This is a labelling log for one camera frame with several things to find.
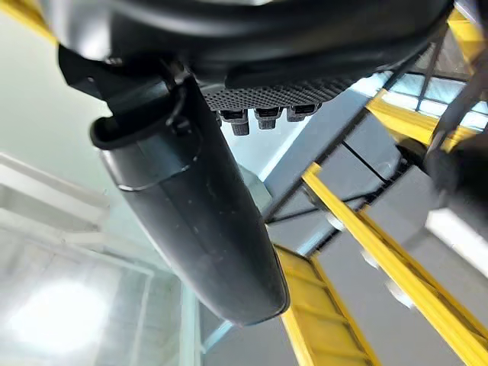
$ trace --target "bright light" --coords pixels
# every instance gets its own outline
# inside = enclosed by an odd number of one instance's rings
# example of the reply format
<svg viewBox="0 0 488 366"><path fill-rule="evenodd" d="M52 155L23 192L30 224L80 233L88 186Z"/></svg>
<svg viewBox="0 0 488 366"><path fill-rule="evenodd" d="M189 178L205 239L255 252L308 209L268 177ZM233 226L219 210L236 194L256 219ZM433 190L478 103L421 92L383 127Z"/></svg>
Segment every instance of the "bright light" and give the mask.
<svg viewBox="0 0 488 366"><path fill-rule="evenodd" d="M22 342L48 352L69 352L100 336L106 312L93 291L62 282L32 296L10 323Z"/></svg>

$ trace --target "perforated mesh panel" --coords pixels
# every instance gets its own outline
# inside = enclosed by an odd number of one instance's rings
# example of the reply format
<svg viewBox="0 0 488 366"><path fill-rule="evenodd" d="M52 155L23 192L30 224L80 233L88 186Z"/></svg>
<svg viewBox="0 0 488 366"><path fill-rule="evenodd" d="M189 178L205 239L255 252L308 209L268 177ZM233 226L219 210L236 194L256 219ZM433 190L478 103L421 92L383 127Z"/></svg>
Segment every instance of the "perforated mesh panel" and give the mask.
<svg viewBox="0 0 488 366"><path fill-rule="evenodd" d="M341 78L317 79L287 85L204 92L204 97L213 111L318 104L333 99L355 81Z"/></svg>

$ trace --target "yellow steel frame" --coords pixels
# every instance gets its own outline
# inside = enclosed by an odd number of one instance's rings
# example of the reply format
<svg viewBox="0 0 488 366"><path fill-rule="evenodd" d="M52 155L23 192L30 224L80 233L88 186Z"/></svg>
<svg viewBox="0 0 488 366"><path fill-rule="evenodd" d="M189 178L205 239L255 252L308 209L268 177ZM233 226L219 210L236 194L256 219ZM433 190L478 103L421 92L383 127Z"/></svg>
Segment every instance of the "yellow steel frame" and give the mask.
<svg viewBox="0 0 488 366"><path fill-rule="evenodd" d="M378 97L371 99L367 109L387 128L395 140L401 141L411 137L424 145L430 145L438 118L388 104ZM444 148L451 149L474 134L475 132L469 128L458 127L456 132L446 139Z"/></svg>
<svg viewBox="0 0 488 366"><path fill-rule="evenodd" d="M473 61L485 47L483 32L456 9L451 13L448 24L463 53L464 61L471 67Z"/></svg>
<svg viewBox="0 0 488 366"><path fill-rule="evenodd" d="M319 262L276 249L291 296L281 318L300 366L379 366Z"/></svg>
<svg viewBox="0 0 488 366"><path fill-rule="evenodd" d="M0 0L0 11L4 11L49 41L56 42L46 23L44 23L35 0Z"/></svg>
<svg viewBox="0 0 488 366"><path fill-rule="evenodd" d="M319 171L313 163L302 179L411 298L461 360L473 366L488 365L487 330L371 219L341 202L317 177Z"/></svg>

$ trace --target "black plastic cover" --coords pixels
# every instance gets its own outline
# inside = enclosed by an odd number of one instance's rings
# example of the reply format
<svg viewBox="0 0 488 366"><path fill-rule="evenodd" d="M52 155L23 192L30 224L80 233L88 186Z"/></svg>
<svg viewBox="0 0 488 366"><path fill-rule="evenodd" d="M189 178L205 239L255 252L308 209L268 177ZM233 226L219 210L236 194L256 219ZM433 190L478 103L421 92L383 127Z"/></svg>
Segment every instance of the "black plastic cover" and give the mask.
<svg viewBox="0 0 488 366"><path fill-rule="evenodd" d="M193 79L173 94L151 124L133 131L102 118L91 140L155 247L205 305L239 325L277 316L289 304L286 282L215 115Z"/></svg>

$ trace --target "metal rod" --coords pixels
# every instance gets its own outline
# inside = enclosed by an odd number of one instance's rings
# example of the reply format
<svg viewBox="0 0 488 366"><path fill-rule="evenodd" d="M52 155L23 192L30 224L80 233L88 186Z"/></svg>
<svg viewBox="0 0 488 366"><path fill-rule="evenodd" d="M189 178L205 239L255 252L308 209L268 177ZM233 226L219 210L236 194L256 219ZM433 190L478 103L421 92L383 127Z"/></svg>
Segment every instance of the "metal rod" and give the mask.
<svg viewBox="0 0 488 366"><path fill-rule="evenodd" d="M429 65L427 66L427 70L425 71L424 82L422 83L422 90L420 91L420 94L419 94L419 100L417 101L417 106L415 108L415 112L418 112L420 110L420 104L424 100L425 93L427 92L427 87L429 86L430 80L432 79L432 76L434 75L435 65L437 64L437 59L439 58L439 55L441 54L442 46L444 44L444 39L445 39L445 35L446 35L447 31L448 31L448 26L446 25L445 29L441 33L441 36L435 42L434 51L432 52L432 56L429 60Z"/></svg>
<svg viewBox="0 0 488 366"><path fill-rule="evenodd" d="M391 87L403 76L407 71L409 71L413 65L417 62L418 56L415 55L411 57L407 61L405 61L398 69L396 69L393 74L389 77L389 79L384 83L383 88L374 96L377 96L384 93L384 91L388 91ZM342 141L370 114L370 111L366 108L368 105L365 104L356 115L351 118L351 120L342 128L342 130L335 136L332 142L315 158L314 162L321 165L340 145ZM301 187L302 180L301 175L295 179L293 184L288 188L288 190L282 194L280 197L272 202L268 207L266 207L265 211L263 212L262 216L265 219L265 222L268 221L275 216L275 214L283 208L283 206L290 200L290 198L295 194L295 192Z"/></svg>
<svg viewBox="0 0 488 366"><path fill-rule="evenodd" d="M351 148L350 145L348 145L347 142L345 141L342 141L342 145L357 159L359 160L360 162L363 163L363 165L368 168L368 170L373 173L374 175L376 175L378 177L378 179L380 179L383 183L386 183L387 180L385 178L383 178L381 176L380 173L378 173L370 164L369 162L367 162L366 160L363 159L363 157L361 155L359 155L353 148Z"/></svg>
<svg viewBox="0 0 488 366"><path fill-rule="evenodd" d="M367 198L367 197L369 197L370 194L374 194L374 192L364 193L364 194L356 194L355 196L351 196L351 197L347 197L347 198L343 199L342 202L351 202L351 201L359 200L361 198ZM283 221L296 219L298 217L306 216L308 214L313 214L314 212L319 212L319 211L321 211L321 210L318 207L307 208L306 210L300 210L297 212L289 213L288 215L275 217L275 218L269 220L268 225L272 225L273 223L281 223Z"/></svg>

